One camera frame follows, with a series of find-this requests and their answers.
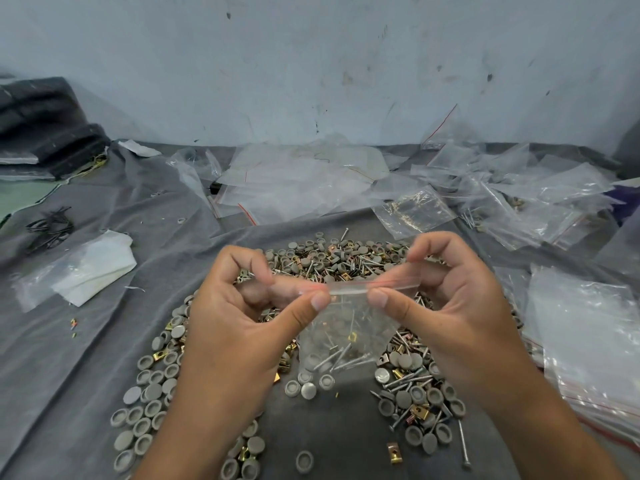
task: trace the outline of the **finger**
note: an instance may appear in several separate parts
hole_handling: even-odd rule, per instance
[[[268,322],[279,345],[284,349],[329,305],[330,301],[331,296],[326,291],[306,293],[294,300],[274,320]]]
[[[248,280],[236,285],[236,290],[247,305],[262,311],[273,306],[284,308],[303,293],[326,290],[326,285],[292,276],[275,276],[275,283],[271,286],[258,280]]]
[[[267,259],[260,251],[225,246],[216,258],[206,282],[225,282],[233,284],[241,269],[247,269],[255,275],[255,279],[266,285],[274,283],[273,274],[269,269]]]
[[[367,298],[371,306],[382,308],[387,315],[421,337],[433,332],[440,318],[436,312],[418,305],[413,298],[389,288],[369,290]]]
[[[420,234],[415,238],[406,259],[409,262],[417,262],[432,254],[440,256],[451,267],[480,259],[458,234],[446,231]]]
[[[379,283],[382,287],[393,288],[396,287],[394,283],[401,285],[412,281],[411,278],[415,278],[420,281],[420,286],[423,289],[434,289],[441,286],[450,271],[451,268],[444,264],[420,260],[394,266],[392,270],[381,274],[373,280],[373,283]]]

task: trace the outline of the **fingernail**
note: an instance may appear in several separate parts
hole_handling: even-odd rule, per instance
[[[388,299],[387,293],[380,289],[373,288],[373,290],[369,291],[369,302],[373,306],[384,308]]]
[[[311,297],[311,306],[314,307],[314,310],[316,312],[320,312],[324,310],[327,307],[327,305],[329,305],[330,301],[331,301],[331,296],[329,296],[329,293],[319,291]]]

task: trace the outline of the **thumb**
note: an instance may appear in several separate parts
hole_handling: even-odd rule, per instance
[[[305,293],[293,300],[272,323],[277,341],[286,347],[314,318],[324,310],[331,296],[326,291]]]
[[[373,288],[367,293],[371,306],[382,308],[387,315],[407,328],[428,337],[439,322],[436,312],[418,305],[412,298],[389,288]]]

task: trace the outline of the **hand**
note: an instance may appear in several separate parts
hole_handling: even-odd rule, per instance
[[[234,286],[240,269],[255,279]],[[178,387],[136,478],[153,477],[152,469],[172,478],[168,468],[177,467],[161,459],[176,447],[184,449],[174,454],[176,477],[217,476],[235,439],[262,410],[285,347],[329,301],[320,283],[272,275],[258,251],[222,249],[192,303]],[[256,322],[272,306],[283,311]]]
[[[425,261],[428,255],[442,257],[448,266]],[[370,290],[370,304],[417,333],[445,377],[487,411],[516,404],[522,391],[515,385],[528,377],[523,372],[537,372],[489,268],[451,232],[418,236],[407,261],[384,276],[400,279],[418,266],[420,289],[441,309],[428,310],[386,288]]]

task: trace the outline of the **white wall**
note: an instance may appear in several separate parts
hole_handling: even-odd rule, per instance
[[[0,68],[67,77],[111,137],[415,143],[459,103],[487,140],[612,152],[640,118],[638,20],[640,0],[2,0]]]

